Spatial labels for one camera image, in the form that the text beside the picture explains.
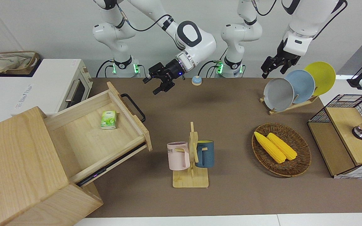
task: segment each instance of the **green tissue pack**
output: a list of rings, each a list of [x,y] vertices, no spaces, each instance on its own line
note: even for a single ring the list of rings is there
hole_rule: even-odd
[[[115,110],[103,111],[101,117],[101,128],[103,130],[115,129],[115,124],[117,122],[117,112]]]

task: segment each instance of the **corn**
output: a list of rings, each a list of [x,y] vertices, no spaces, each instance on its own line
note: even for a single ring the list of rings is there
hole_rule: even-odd
[[[293,150],[282,139],[277,137],[274,133],[269,133],[267,135],[267,138],[282,151],[282,153],[287,157],[288,160],[293,160],[297,157],[296,151]]]
[[[277,163],[284,163],[286,156],[279,150],[278,147],[276,147],[276,145],[258,132],[254,132],[254,135],[259,144],[266,150],[270,157],[272,157]]]

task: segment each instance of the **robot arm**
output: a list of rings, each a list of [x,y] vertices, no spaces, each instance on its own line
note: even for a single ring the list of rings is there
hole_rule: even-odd
[[[244,23],[227,24],[221,31],[222,39],[227,43],[227,52],[222,59],[221,75],[226,78],[236,77],[244,56],[243,41],[258,40],[262,36],[262,26],[257,22],[257,12],[250,0],[238,0],[238,15]]]
[[[286,12],[292,15],[283,40],[274,57],[268,56],[261,66],[262,77],[282,66],[280,72],[286,73],[289,67],[296,65],[303,56],[320,26],[336,10],[339,0],[293,0],[289,7],[282,4]]]
[[[166,15],[160,0],[128,1],[153,21],[157,21],[163,15]],[[161,80],[160,86],[153,91],[154,94],[170,90],[175,85],[173,79],[177,79],[195,68],[216,50],[216,41],[213,35],[200,29],[192,21],[177,24],[172,17],[165,16],[157,24],[171,36],[177,47],[182,51],[165,66],[162,63],[157,63],[149,68],[150,77],[144,79],[144,83],[153,78]]]
[[[122,18],[116,0],[95,0],[101,8],[100,15],[105,23],[94,26],[93,35],[97,41],[108,46],[113,55],[114,71],[119,77],[135,75],[133,65],[138,61],[129,53],[128,45],[121,40],[135,36],[136,31]]]

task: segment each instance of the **yellow plate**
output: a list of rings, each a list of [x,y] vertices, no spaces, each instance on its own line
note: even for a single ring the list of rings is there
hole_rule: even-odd
[[[335,84],[335,70],[326,62],[319,61],[310,63],[304,70],[308,71],[314,78],[315,86],[317,87],[314,91],[314,96],[326,93],[332,88],[333,84]]]

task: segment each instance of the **wicker basket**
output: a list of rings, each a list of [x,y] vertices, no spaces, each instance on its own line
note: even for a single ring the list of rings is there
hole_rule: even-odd
[[[266,169],[286,177],[298,176],[307,171],[311,165],[311,152],[306,141],[295,130],[280,123],[266,123],[257,127],[255,131],[264,136],[272,132],[297,152],[295,159],[279,164],[270,157],[253,135],[252,149],[256,158]]]

